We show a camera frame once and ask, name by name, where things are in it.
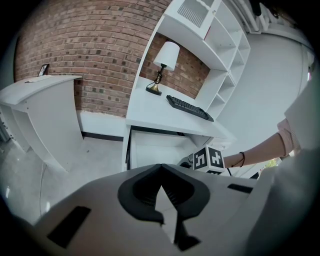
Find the brick wall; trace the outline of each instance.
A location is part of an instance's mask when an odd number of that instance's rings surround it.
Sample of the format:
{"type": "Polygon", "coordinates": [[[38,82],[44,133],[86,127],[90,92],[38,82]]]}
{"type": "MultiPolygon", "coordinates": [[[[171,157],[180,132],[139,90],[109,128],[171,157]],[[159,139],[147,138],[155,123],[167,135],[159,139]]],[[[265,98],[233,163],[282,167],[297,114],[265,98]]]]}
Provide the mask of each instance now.
{"type": "MultiPolygon", "coordinates": [[[[44,1],[21,28],[15,80],[37,76],[41,66],[49,63],[49,75],[83,77],[74,85],[77,109],[125,117],[141,57],[170,2],[44,1]]],[[[164,41],[160,36],[153,40],[147,66],[164,41]]],[[[164,84],[194,98],[201,87],[198,78],[202,78],[199,72],[192,72],[200,65],[194,60],[187,50],[180,51],[176,70],[164,73],[164,84]]],[[[156,70],[150,63],[141,76],[154,79],[149,69],[156,70]]]]}
{"type": "MultiPolygon", "coordinates": [[[[153,61],[166,41],[173,42],[162,34],[155,34],[143,62],[139,74],[140,77],[150,80],[156,79],[160,67],[155,65],[153,61]]],[[[204,84],[210,69],[186,48],[181,45],[179,45],[179,47],[180,51],[175,69],[174,71],[169,71],[167,69],[163,71],[161,84],[195,99],[201,86],[204,84]]]]}

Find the sleeve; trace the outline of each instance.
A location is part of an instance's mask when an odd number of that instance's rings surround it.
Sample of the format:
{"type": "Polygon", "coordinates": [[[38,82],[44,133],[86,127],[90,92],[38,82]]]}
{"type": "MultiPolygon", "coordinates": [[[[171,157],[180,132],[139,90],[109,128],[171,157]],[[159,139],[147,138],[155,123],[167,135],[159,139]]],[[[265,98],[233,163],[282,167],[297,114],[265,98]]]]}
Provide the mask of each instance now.
{"type": "Polygon", "coordinates": [[[292,138],[292,131],[290,129],[289,123],[287,119],[282,120],[277,124],[278,134],[281,136],[284,149],[285,156],[288,155],[292,150],[294,150],[294,142],[292,138]]]}

